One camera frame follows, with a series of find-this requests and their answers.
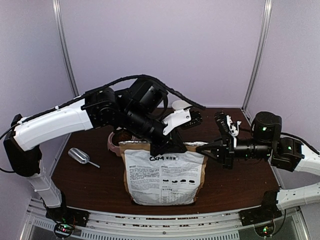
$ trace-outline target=scoop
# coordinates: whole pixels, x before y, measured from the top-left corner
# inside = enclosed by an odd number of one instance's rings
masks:
[[[75,147],[70,148],[70,150],[68,151],[68,154],[70,157],[77,160],[81,164],[90,163],[90,164],[96,166],[97,168],[100,168],[100,166],[98,164],[95,164],[94,162],[90,161],[90,157],[88,154],[86,154],[85,152],[81,151],[78,148],[75,148]]]

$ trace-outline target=metal scoop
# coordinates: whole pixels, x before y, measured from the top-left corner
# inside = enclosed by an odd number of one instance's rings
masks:
[[[97,168],[100,168],[100,166],[98,164],[95,164],[94,162],[90,161],[90,157],[88,154],[86,154],[85,152],[81,151],[78,148],[75,148],[75,147],[70,148],[70,150],[68,151],[68,154],[70,157],[77,160],[81,164],[90,163],[90,164],[96,166]]]

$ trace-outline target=robotic arm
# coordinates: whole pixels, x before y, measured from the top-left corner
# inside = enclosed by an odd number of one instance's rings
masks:
[[[110,88],[131,79],[136,81],[129,88],[118,91]],[[169,92],[189,105],[164,117]],[[162,101],[163,112],[152,115]],[[26,177],[43,199],[47,216],[55,221],[85,226],[88,212],[67,207],[64,194],[46,173],[39,144],[65,134],[111,125],[114,129],[125,128],[135,137],[149,141],[153,156],[184,153],[187,149],[176,127],[187,129],[202,122],[198,111],[190,111],[192,106],[205,109],[157,78],[128,76],[34,116],[16,115],[3,144],[14,172]]]
[[[239,124],[223,112],[215,114],[221,137],[197,152],[232,169],[234,159],[264,159],[279,169],[307,172],[320,176],[320,153],[300,137],[281,132],[282,119],[270,112],[259,112],[248,131],[249,139],[238,139]],[[252,225],[281,217],[281,210],[320,201],[320,182],[296,189],[267,191],[261,206],[242,210],[242,225]]]

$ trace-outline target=dark brown tabletop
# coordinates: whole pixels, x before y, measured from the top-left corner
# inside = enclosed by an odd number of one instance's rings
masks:
[[[203,123],[180,133],[185,142],[210,142],[219,136],[214,114],[223,110],[232,120],[249,124],[240,109],[208,108],[201,111]],[[131,202],[124,187],[124,163],[107,149],[112,127],[75,132],[71,135],[53,173],[56,186],[66,195],[67,205],[76,208],[120,214],[183,215],[249,208],[260,205],[264,192],[277,190],[278,183],[268,162],[235,160],[232,170],[208,160],[205,182],[197,201],[187,206],[141,206]],[[241,132],[240,138],[250,134]],[[100,165],[82,165],[68,156],[70,148],[79,148]]]

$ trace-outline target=white wall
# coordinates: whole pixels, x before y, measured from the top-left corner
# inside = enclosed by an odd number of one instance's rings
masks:
[[[52,1],[1,1],[0,132],[13,117],[30,116],[71,99],[53,14]],[[49,169],[62,138],[40,146]],[[4,147],[0,167],[10,170]],[[0,238],[18,239],[19,227],[33,193],[21,176],[0,172]]]
[[[79,92],[148,74],[208,107],[240,107],[264,5],[264,0],[61,1]]]
[[[320,149],[320,1],[274,0],[258,78],[249,102],[282,116],[283,131]],[[287,189],[320,182],[319,176],[280,171]],[[320,239],[320,204],[302,207],[312,239]]]

